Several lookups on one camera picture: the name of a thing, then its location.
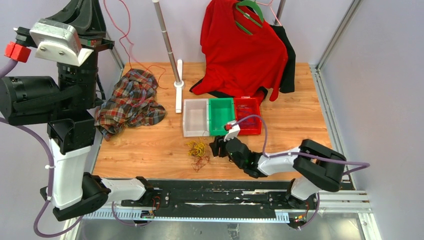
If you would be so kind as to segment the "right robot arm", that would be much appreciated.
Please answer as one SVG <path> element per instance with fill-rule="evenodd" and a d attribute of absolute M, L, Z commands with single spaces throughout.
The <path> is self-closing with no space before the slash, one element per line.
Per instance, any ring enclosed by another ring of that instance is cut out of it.
<path fill-rule="evenodd" d="M 299 178 L 290 181 L 286 191 L 285 200 L 291 208 L 299 208 L 311 195 L 321 190 L 340 190 L 346 158 L 311 139 L 304 139 L 300 146 L 275 154 L 251 151 L 236 137 L 225 140 L 224 136 L 216 136 L 209 146 L 213 156 L 227 157 L 255 179 L 277 173 L 300 173 Z"/>

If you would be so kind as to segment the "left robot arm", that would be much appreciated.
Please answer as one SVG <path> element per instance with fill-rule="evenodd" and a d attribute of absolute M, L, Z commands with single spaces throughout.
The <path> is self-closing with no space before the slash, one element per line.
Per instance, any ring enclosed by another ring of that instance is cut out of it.
<path fill-rule="evenodd" d="M 149 206 L 153 187 L 143 177 L 107 179 L 85 171 L 100 106 L 99 53 L 111 50 L 97 0 L 72 0 L 32 28 L 15 29 L 0 72 L 0 111 L 15 127 L 46 124 L 48 185 L 40 190 L 58 221 L 82 217 L 106 203 Z"/>

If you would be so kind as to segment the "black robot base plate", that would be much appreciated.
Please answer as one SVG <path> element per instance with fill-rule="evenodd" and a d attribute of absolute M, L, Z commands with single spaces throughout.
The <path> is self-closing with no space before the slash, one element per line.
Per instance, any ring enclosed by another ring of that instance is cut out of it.
<path fill-rule="evenodd" d="M 311 214 L 314 196 L 289 204 L 288 181 L 149 180 L 153 189 L 123 207 L 155 210 L 158 217 L 196 219 L 272 219 L 276 210 Z"/>

